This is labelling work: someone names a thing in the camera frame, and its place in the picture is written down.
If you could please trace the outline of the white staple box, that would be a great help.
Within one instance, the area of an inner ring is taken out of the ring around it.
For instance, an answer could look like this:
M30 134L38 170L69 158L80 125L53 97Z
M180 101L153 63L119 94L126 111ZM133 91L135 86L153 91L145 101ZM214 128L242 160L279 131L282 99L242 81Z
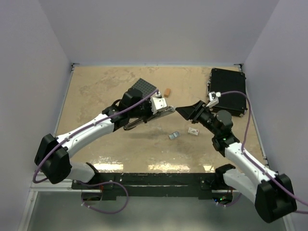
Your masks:
M188 133L189 133L189 134L192 134L192 135L195 135L195 136L198 136L199 130L198 130L198 129L195 129L195 128L189 128L189 129L188 129Z

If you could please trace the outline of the staple tray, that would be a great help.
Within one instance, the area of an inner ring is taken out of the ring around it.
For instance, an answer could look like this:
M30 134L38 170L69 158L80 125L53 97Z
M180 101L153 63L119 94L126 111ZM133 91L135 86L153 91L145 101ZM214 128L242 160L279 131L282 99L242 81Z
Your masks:
M180 136L180 133L178 131L175 131L175 132L169 134L168 137L169 137L170 140L173 140L173 139L176 139L179 136Z

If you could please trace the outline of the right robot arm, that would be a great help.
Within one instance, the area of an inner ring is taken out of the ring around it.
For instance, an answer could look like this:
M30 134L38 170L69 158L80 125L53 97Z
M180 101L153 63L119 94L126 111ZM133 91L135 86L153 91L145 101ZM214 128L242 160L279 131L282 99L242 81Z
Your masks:
M215 185L238 190L255 206L258 215L271 223L297 210L290 178L278 174L256 160L232 132L232 116L225 110L213 114L203 101L191 106L177 107L176 111L192 123L200 123L213 133L214 149L232 161L237 168L217 174Z

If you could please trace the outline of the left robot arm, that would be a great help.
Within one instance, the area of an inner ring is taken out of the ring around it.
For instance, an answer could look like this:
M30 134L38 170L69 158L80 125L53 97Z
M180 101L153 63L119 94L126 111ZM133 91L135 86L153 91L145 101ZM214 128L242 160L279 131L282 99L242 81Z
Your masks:
M98 138L126 127L132 118L151 119L158 113L154 99L161 100L158 89L144 95L141 90L130 88L86 124L56 137L45 135L34 159L37 168L32 181L57 184L69 179L82 182L89 189L96 188L100 183L98 170L91 163L73 163L71 158Z

